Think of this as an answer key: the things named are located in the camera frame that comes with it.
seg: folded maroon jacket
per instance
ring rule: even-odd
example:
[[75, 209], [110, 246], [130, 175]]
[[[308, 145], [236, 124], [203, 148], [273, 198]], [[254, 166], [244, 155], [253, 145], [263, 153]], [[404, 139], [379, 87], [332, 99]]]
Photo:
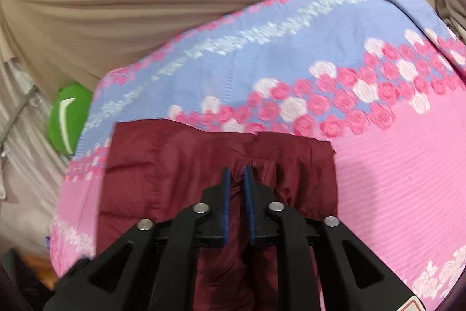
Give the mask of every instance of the folded maroon jacket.
[[303, 216], [336, 215], [334, 150], [329, 142], [263, 132], [209, 133], [170, 120], [118, 123], [103, 178], [97, 253], [140, 219], [173, 219], [232, 172], [230, 234], [223, 249], [201, 249], [195, 311], [276, 310], [275, 248], [251, 249], [241, 192], [245, 165], [277, 199]]

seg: white sticker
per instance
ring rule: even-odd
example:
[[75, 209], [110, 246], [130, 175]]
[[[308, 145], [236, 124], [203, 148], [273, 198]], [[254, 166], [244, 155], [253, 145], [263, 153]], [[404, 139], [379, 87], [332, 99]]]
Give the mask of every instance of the white sticker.
[[397, 311], [426, 311], [417, 296], [411, 297]]

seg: green bag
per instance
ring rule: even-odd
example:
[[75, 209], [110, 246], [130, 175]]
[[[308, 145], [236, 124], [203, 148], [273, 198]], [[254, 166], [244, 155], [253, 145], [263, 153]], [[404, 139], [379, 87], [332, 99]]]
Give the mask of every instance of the green bag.
[[48, 139], [64, 155], [73, 155], [84, 128], [92, 92], [75, 83], [58, 92], [48, 121]]

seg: triangular cutout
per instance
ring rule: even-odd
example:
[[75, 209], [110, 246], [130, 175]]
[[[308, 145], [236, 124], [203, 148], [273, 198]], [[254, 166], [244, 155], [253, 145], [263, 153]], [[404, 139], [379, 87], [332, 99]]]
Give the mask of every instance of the triangular cutout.
[[90, 282], [100, 289], [113, 293], [133, 250], [133, 244], [124, 245], [102, 268], [90, 277]]
[[351, 241], [343, 240], [342, 244], [358, 288], [365, 289], [384, 278]]

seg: silver screw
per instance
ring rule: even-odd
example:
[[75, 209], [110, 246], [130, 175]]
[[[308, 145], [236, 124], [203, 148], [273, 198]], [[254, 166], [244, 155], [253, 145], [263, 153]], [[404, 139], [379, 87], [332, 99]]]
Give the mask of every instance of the silver screw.
[[139, 220], [139, 222], [137, 223], [137, 227], [141, 231], [149, 231], [153, 226], [154, 226], [154, 222], [149, 219], [142, 219], [142, 220]]
[[209, 205], [205, 204], [205, 203], [196, 203], [194, 206], [193, 206], [193, 210], [195, 213], [206, 213], [210, 210], [210, 207]]
[[283, 211], [285, 205], [281, 202], [272, 202], [269, 204], [270, 211], [280, 212]]
[[340, 221], [336, 216], [327, 216], [323, 222], [327, 224], [329, 227], [336, 227], [340, 225]]

